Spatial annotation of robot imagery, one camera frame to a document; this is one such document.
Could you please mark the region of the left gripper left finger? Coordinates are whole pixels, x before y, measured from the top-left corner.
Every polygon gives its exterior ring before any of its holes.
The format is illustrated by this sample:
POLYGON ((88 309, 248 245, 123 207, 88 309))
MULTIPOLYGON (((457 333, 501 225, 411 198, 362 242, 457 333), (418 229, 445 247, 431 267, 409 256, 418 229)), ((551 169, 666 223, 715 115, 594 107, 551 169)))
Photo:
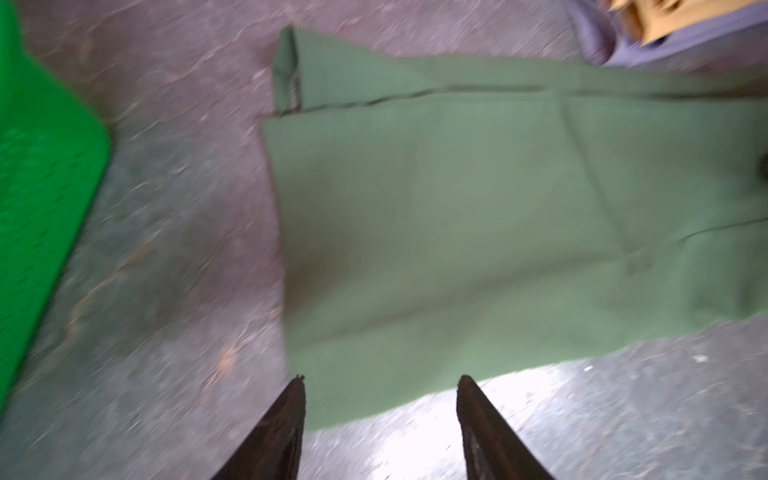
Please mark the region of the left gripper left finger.
POLYGON ((212 480, 294 480, 306 415, 303 376, 292 379, 212 480))

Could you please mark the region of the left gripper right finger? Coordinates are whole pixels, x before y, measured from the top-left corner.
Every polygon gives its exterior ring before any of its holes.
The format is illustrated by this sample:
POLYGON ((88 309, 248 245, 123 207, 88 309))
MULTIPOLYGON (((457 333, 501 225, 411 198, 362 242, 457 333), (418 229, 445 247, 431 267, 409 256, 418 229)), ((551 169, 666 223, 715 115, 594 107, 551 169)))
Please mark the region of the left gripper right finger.
POLYGON ((554 480, 468 375, 458 382, 456 411, 468 479, 554 480))

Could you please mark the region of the dark green skirt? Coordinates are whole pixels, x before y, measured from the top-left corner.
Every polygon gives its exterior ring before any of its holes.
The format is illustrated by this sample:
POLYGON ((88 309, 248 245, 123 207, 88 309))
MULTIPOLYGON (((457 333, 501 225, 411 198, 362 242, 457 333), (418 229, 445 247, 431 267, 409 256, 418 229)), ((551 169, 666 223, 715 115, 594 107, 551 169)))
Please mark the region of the dark green skirt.
POLYGON ((767 73, 387 57, 295 27, 262 131, 324 429, 767 312, 767 73))

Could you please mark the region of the green plastic basket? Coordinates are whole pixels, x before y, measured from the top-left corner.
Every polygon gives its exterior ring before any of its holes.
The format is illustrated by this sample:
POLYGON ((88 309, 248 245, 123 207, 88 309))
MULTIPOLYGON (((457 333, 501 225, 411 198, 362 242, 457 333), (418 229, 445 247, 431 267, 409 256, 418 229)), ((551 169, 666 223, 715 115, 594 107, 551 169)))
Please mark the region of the green plastic basket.
POLYGON ((8 398, 111 154, 108 130, 27 53, 1 4, 1 397, 8 398))

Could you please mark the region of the yellow skirt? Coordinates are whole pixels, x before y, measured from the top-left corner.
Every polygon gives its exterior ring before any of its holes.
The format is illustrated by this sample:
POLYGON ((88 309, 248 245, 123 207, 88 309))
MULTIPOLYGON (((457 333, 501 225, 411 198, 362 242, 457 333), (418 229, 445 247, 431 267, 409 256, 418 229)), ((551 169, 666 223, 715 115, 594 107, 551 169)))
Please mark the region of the yellow skirt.
POLYGON ((598 5, 618 17, 633 43, 647 45, 684 28, 720 20, 755 5, 758 0, 611 0, 598 5))

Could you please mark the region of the lavender skirt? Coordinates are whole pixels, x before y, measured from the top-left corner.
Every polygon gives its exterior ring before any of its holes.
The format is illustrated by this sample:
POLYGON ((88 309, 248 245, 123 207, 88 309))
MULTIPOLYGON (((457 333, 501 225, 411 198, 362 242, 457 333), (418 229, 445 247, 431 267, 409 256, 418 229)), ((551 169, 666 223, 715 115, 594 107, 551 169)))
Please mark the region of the lavender skirt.
POLYGON ((584 58, 595 65, 639 67, 670 57, 726 65, 767 59, 767 3, 684 28, 647 45, 633 43, 599 1, 563 3, 584 58))

